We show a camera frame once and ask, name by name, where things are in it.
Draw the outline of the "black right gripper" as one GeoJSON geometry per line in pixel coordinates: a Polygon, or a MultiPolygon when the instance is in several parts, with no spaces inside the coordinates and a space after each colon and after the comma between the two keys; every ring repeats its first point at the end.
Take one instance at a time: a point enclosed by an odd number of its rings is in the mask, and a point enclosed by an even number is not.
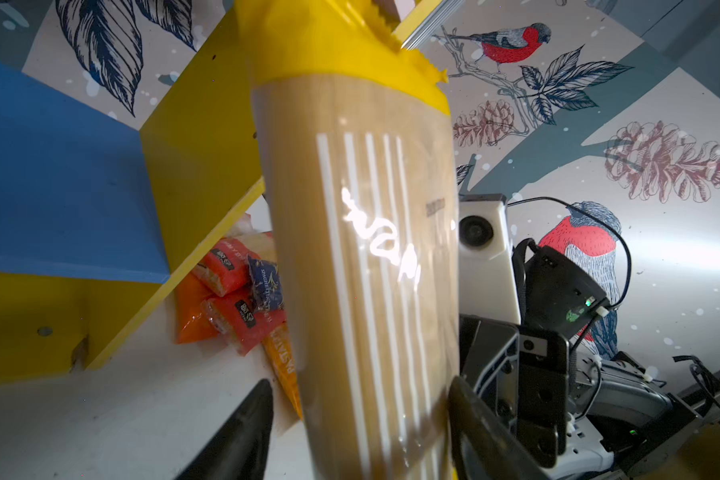
{"type": "Polygon", "coordinates": [[[554,331],[459,317],[460,374],[542,468],[567,442],[569,343],[554,331]]]}

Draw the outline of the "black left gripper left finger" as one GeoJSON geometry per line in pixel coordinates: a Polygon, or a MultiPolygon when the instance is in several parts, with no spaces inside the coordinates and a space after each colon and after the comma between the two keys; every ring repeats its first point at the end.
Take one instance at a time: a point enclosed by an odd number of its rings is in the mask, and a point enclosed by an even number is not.
{"type": "Polygon", "coordinates": [[[177,479],[263,479],[273,419],[273,389],[262,379],[177,479]]]}

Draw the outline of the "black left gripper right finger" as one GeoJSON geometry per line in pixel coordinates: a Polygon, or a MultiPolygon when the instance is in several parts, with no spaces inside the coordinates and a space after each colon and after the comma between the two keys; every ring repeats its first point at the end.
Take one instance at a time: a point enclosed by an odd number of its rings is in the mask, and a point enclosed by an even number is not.
{"type": "Polygon", "coordinates": [[[459,479],[542,480],[547,475],[467,382],[448,389],[451,457],[459,479]]]}

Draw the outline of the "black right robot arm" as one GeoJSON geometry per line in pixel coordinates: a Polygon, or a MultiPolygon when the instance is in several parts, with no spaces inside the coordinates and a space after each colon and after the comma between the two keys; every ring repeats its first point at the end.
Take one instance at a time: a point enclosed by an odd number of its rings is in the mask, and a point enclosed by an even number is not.
{"type": "Polygon", "coordinates": [[[704,397],[693,405],[628,354],[606,360],[567,339],[609,311],[604,291],[569,258],[527,240],[511,263],[520,323],[460,319],[461,369],[451,392],[460,478],[640,476],[708,414],[720,420],[720,378],[698,357],[684,357],[704,397]]]}

